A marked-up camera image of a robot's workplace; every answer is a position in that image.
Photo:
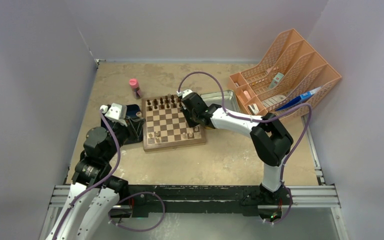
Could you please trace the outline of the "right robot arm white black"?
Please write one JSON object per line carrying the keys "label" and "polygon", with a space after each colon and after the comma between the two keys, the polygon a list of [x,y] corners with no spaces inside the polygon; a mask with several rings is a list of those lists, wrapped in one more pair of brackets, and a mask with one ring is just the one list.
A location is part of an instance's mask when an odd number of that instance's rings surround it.
{"label": "right robot arm white black", "polygon": [[281,165],[289,154],[292,136],[275,115],[252,116],[224,110],[219,104],[207,105],[202,97],[190,89],[178,92],[181,111],[189,127],[207,127],[209,129],[229,130],[252,140],[260,160],[264,163],[261,182],[262,200],[268,204],[280,198]]}

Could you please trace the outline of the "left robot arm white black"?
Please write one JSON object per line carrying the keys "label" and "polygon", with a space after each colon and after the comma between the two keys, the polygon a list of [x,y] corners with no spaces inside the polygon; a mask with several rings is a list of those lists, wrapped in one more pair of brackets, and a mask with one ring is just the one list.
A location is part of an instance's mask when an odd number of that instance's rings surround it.
{"label": "left robot arm white black", "polygon": [[121,157],[124,144],[141,141],[146,120],[124,121],[102,116],[100,126],[87,132],[67,199],[48,240],[89,240],[110,209],[128,201],[128,181],[113,175],[110,161]]}

